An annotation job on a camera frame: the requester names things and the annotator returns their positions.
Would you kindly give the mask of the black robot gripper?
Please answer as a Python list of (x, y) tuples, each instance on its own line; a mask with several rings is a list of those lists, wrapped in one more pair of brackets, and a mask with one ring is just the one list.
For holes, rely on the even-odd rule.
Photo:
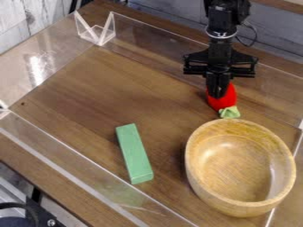
[[(205, 50), (182, 56), (182, 73), (205, 76), (208, 95), (218, 98), (226, 92), (230, 77), (254, 77), (256, 63), (256, 57), (233, 49), (230, 38), (210, 38)], [(221, 74), (218, 85), (217, 75), (212, 73)]]

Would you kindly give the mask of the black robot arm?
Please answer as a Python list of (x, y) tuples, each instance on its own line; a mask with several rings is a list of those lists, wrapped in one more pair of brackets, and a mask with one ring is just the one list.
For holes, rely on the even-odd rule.
[(221, 98), (234, 77), (253, 78), (257, 58), (232, 47), (237, 27), (249, 15), (249, 0), (204, 0), (209, 43), (204, 51), (182, 56), (182, 73), (205, 78), (208, 95)]

